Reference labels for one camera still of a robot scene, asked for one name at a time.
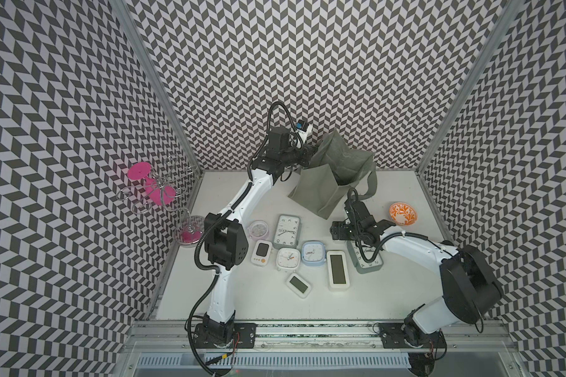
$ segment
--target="white alarm clock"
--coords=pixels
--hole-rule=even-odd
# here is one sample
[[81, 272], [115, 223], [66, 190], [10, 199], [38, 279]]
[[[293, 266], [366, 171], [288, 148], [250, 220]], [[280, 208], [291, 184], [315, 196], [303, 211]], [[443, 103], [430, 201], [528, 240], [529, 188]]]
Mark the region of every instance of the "white alarm clock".
[[294, 272], [300, 265], [300, 251], [291, 247], [284, 247], [277, 253], [277, 269], [279, 271]]
[[274, 231], [273, 247], [295, 247], [300, 234], [300, 218], [298, 216], [281, 215]]

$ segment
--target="gray alarm clock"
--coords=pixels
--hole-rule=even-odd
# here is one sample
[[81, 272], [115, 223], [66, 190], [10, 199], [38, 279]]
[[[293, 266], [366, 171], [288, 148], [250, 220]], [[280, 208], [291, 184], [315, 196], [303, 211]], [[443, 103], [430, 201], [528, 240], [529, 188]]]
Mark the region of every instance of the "gray alarm clock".
[[292, 215], [279, 216], [279, 222], [274, 229], [273, 247], [297, 247], [297, 240], [300, 237], [300, 218]]
[[[373, 262], [367, 263], [362, 259], [360, 252], [358, 251], [358, 247], [356, 247], [353, 241], [347, 241], [347, 246], [352, 264], [354, 264], [358, 273], [366, 274], [380, 270], [384, 266], [384, 261], [381, 259], [381, 251], [377, 253], [377, 257], [375, 257]], [[365, 257], [370, 258], [373, 255], [373, 251], [375, 251], [375, 247], [363, 246], [363, 253], [365, 254]]]

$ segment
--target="orange patterned bowl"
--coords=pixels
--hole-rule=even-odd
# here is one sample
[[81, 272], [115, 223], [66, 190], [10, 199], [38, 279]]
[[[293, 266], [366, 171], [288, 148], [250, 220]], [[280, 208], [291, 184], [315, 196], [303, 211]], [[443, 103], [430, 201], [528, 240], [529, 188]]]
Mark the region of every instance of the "orange patterned bowl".
[[394, 203], [390, 206], [390, 216], [398, 225], [411, 225], [417, 221], [417, 212], [407, 203]]

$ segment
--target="ventilation grille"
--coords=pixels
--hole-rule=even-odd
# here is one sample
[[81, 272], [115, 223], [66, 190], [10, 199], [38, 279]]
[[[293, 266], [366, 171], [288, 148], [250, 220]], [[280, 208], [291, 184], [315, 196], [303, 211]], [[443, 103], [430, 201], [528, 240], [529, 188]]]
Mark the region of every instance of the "ventilation grille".
[[[218, 353], [209, 353], [205, 360], [218, 357]], [[260, 352], [242, 353], [226, 358], [213, 366], [240, 367], [243, 369], [383, 369], [410, 368], [408, 354], [402, 352]]]
[[[210, 352], [210, 360], [222, 353]], [[405, 352], [242, 352], [211, 365], [211, 368], [241, 369], [392, 369], [410, 368]], [[190, 352], [143, 352], [136, 365], [139, 369], [198, 368]]]

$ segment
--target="alarm clock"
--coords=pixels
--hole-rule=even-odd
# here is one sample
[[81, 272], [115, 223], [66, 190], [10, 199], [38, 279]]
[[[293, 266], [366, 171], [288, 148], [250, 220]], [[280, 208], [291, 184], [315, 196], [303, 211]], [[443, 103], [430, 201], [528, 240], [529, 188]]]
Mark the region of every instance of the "alarm clock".
[[302, 246], [302, 262], [307, 266], [320, 266], [325, 262], [325, 246], [322, 242], [309, 241]]
[[253, 248], [252, 258], [250, 259], [253, 264], [264, 267], [269, 263], [269, 258], [273, 245], [269, 241], [263, 239], [256, 242]]
[[300, 266], [300, 251], [291, 247], [284, 247], [277, 253], [277, 270], [294, 272]]
[[347, 290], [350, 288], [345, 252], [339, 250], [328, 252], [327, 270], [329, 271], [330, 291]]
[[281, 215], [274, 231], [273, 247], [295, 247], [300, 234], [300, 218], [298, 216]]
[[306, 298], [310, 291], [313, 290], [313, 286], [310, 285], [306, 279], [296, 273], [290, 274], [286, 279], [285, 284], [290, 290], [300, 296], [300, 298]]

